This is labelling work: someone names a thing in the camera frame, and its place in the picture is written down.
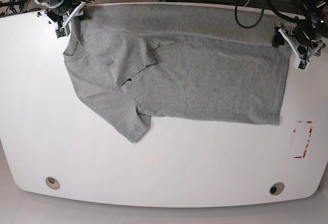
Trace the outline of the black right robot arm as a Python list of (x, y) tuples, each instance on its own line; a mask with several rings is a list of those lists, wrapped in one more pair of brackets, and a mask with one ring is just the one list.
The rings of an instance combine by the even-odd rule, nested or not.
[(48, 8), (47, 11), (42, 10), (41, 15), (47, 17), (55, 31), (60, 37), (68, 35), (68, 24), (70, 20), (76, 16), (83, 14), (83, 7), (94, 2), (94, 0), (34, 0), (38, 5)]

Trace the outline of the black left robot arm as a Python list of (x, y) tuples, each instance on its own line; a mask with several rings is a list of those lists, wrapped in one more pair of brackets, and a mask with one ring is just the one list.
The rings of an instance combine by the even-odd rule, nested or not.
[(296, 55), (296, 68), (305, 69), (310, 58), (318, 56), (327, 38), (327, 0), (291, 0), (304, 15), (304, 19), (289, 17), (275, 9), (271, 0), (266, 0), (271, 11), (283, 19), (274, 28), (272, 46), (278, 48), (287, 42)]

